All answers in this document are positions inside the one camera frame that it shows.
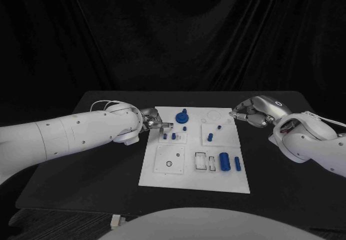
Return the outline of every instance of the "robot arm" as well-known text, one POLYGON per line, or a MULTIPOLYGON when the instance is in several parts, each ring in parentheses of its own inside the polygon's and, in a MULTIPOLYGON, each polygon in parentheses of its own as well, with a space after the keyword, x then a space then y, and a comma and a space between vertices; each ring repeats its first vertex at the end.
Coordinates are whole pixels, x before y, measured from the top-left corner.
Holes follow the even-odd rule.
POLYGON ((291 113, 287 106, 268 96, 245 100, 229 113, 255 127, 274 124, 268 140, 278 146, 283 154, 297 163, 313 159, 324 169, 346 177, 346 136, 337 134, 312 112, 291 113), (248 114, 238 113, 247 107, 248 114))
POLYGON ((49 120, 0 127, 0 184, 26 167, 92 149, 111 141, 130 145, 139 133, 173 127, 154 108, 139 110, 121 102, 49 120))

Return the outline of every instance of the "peg board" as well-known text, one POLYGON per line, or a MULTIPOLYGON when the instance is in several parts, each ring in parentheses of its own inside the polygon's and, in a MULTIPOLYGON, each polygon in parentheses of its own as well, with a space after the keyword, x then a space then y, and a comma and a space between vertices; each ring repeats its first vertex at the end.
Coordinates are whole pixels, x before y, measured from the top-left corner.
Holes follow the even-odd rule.
POLYGON ((229 116, 232 109, 167 106, 156 109, 163 122, 175 123, 175 127, 150 130, 139 185, 250 194, 238 130, 229 116), (176 115, 183 109, 189 121, 182 124, 176 122, 176 115), (206 170, 196 170, 196 153, 205 153, 206 170), (221 170, 221 153, 228 153, 229 171, 221 170), (209 157, 215 158, 215 171, 209 169, 209 157), (235 157, 239 157, 241 171, 237 171, 235 157))

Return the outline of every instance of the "blue cylinder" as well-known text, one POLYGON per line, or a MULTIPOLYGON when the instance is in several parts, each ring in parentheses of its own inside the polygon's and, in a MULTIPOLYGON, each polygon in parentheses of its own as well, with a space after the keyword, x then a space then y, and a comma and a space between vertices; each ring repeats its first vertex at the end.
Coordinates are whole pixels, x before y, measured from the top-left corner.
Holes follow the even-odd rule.
POLYGON ((226 152, 222 152, 219 154, 219 164, 221 164, 221 170, 222 171, 229 171, 231 170, 229 154, 226 152))
POLYGON ((211 142, 213 140, 213 134, 209 133, 209 136, 208 136, 208 141, 211 142))
POLYGON ((241 168, 239 158, 235 157, 235 158, 234 158, 234 161, 235 161, 235 168, 237 168, 237 171, 239 172, 239 171, 242 170, 242 168, 241 168))
POLYGON ((175 120, 177 123, 185 124, 189 121, 189 115, 186 109, 175 116, 175 120))

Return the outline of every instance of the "black table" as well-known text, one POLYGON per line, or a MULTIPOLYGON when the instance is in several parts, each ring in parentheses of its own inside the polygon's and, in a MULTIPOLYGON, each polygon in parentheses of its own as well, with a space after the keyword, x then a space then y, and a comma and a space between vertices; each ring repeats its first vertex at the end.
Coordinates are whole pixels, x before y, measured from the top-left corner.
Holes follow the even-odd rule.
MULTIPOLYGON (((312 111, 296 91, 128 92, 89 91, 74 113, 98 100, 120 100, 139 108, 154 106, 232 108, 251 96, 278 99, 293 112, 312 111)), ((102 110, 104 104, 95 104, 102 110)), ((293 162, 268 141, 273 126, 237 121, 251 194, 139 186, 149 132, 126 146, 108 143, 56 158, 38 167, 17 199, 17 208, 144 215, 182 208, 229 209, 299 227, 346 229, 346 178, 310 160, 293 162)))

